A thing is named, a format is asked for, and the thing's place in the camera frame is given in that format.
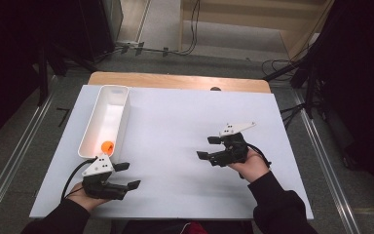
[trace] white table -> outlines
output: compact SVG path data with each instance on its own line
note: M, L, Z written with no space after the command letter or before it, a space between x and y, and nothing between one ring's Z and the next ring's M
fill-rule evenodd
M67 178L83 162L77 151L99 88L83 87L31 217L46 216L58 205ZM257 126L244 131L244 138L273 162L272 170L282 187L295 190L305 202L307 217L313 218L273 95L131 88L130 99L121 162L131 166L109 181L126 184L141 179L141 183L123 201L98 207L93 217L252 219L257 204L247 182L228 167L212 167L200 160L196 151L222 150L222 145L209 145L206 138L217 136L227 123L254 121ZM82 180L81 171L70 188Z

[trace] wire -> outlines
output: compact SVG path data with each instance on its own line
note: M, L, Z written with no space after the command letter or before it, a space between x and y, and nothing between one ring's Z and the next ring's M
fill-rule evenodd
M70 196L71 194L73 194L73 193L76 193L76 192L78 192L78 191L82 190L83 188L84 188L84 186L82 186L82 187L78 188L77 190L74 190L74 191L72 191L72 192L70 192L70 193L66 194L64 198L67 198L67 197L69 197L69 196Z
M246 143L246 145L247 147L250 147L252 150L256 151L256 153L260 154L262 156L263 161L266 164L266 167L270 168L270 165L272 164L272 162L269 162L267 160L267 158L264 156L263 152L259 148L249 143Z
M308 47L306 47L305 49L301 50L299 53L297 53L295 56L293 56L293 57L292 57L291 59L289 59L289 60L287 60L287 59L268 59L268 60L263 61L263 63L262 63L262 72L263 72L266 76L269 75L269 74L265 71L265 64L266 64L266 62L270 62L270 63L271 63L270 65L271 65L272 69L274 70L274 72L277 72L277 71L278 71L278 69L276 69L275 66L274 66L275 62L287 62L287 65L291 65L293 59L295 59L296 57L298 57L300 54L302 54L302 53L305 52L306 50L308 50L308 52L309 52L309 49L310 49L314 44L309 45L309 43L308 43ZM288 80L290 80L290 79L293 77L294 72L287 72L287 73L284 74L284 75L285 75L285 76L288 76L288 78L284 78L284 79L278 79L278 78L276 78L275 80L277 80L277 81L288 81Z
M183 234L183 232L184 232L184 230L186 229L186 227L187 227L188 225L190 225L190 224L191 224L191 222L187 222L186 224L184 224L183 229L181 230L180 234Z
M108 55L103 55L102 58L100 58L98 61L95 61L93 64L99 64L100 62L104 61L105 58L107 58Z
M313 107L316 107L316 108L320 108L321 107L321 104L322 102L321 101L314 101L311 103L312 106L309 106L310 108L313 108ZM284 114L285 112L289 112L291 111L290 115L288 115L287 117L283 118L283 123L284 123L284 128L287 130L287 128L289 127L291 121L293 120L293 118L304 108L306 108L308 106L306 106L306 103L302 103L302 104L298 104L294 107L291 107L291 108L286 108L286 109L283 109L280 111L280 115Z
M128 49L128 50L139 50L139 49L141 49L142 51L168 53L168 54L173 54L173 55L178 55L178 56L188 56L188 55L190 55L194 51L194 49L196 48L196 45L197 45L200 6L201 6L201 1L197 0L195 5L194 5L193 12L192 12L192 15L191 15L191 18L190 18L190 29L191 29L191 32L192 32L193 39L192 39L192 41L190 43L190 46L187 50L178 52L178 51L165 51L165 50L158 50L158 49L150 49L150 48L143 48L143 47L142 48L139 48L139 47L121 47L119 49L116 49L116 51L111 52L111 53L106 54L106 55L115 54L115 53L118 52L118 50L121 51L123 49Z
M107 53L107 54L104 54L104 57L102 59L100 59L99 61L96 61L95 63L102 62L107 56L112 55L112 54L116 54L116 53L120 52L121 50L123 50L124 48L125 47L116 47L114 49L114 51L112 51L110 53Z
M63 187L62 196L61 196L61 198L60 198L60 201L61 201L61 202L66 198L66 196L65 196L66 189L68 188L69 183L71 182L71 180L72 180L72 178L75 176L75 174L78 172L78 170L80 170L80 169L81 169L84 165L86 165L86 164L89 164L89 163L93 163L93 162L95 162L95 160L96 160L97 158L98 158L98 157L95 157L94 159L90 159L90 160L87 160L87 161L81 163L81 164L78 165L78 167L74 170L74 172L72 172L72 174L69 176L68 180L66 181L65 186Z

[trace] white plastic bin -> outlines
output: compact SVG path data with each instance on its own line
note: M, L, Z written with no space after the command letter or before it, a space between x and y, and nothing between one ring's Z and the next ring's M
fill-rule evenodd
M114 149L110 159L112 163L118 163L130 108L129 88L102 86L78 149L80 157L92 159L99 156L102 154L101 145L105 141L112 141Z

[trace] hand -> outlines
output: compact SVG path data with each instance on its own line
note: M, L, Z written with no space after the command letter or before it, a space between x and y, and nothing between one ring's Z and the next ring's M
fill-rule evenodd
M244 163L234 163L228 166L240 173L249 183L269 172L262 156L251 148L248 148L247 159Z
M66 199L69 199L84 209L86 209L89 213L95 209L97 206L104 204L106 202L109 202L110 200L106 199L96 199L96 198L91 198L87 196L83 189L83 184L81 182L77 183L74 185L74 187L71 189L71 193Z

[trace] black sleeve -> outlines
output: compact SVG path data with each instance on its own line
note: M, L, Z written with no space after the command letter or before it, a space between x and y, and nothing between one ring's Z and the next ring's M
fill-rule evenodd
M294 191L284 191L272 172L248 188L257 201L254 221L263 233L317 233L306 219L306 208Z
M77 203L64 199L44 219L28 223L21 234L83 233L90 213Z

